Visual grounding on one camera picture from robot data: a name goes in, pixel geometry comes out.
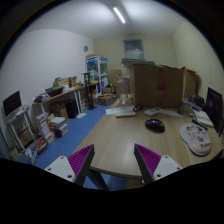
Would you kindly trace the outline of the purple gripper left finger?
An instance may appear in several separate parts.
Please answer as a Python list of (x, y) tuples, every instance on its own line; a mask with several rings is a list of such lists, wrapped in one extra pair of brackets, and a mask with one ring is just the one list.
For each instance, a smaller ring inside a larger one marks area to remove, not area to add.
[(70, 156), (59, 156), (47, 168), (46, 171), (65, 180), (82, 186), (94, 157), (94, 145), (86, 146)]

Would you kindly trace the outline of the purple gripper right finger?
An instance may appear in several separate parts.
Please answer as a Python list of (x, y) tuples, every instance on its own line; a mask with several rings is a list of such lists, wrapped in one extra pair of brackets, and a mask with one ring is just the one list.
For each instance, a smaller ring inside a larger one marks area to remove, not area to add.
[(134, 146), (134, 155), (145, 184), (152, 183), (182, 169), (169, 155), (160, 156), (139, 144)]

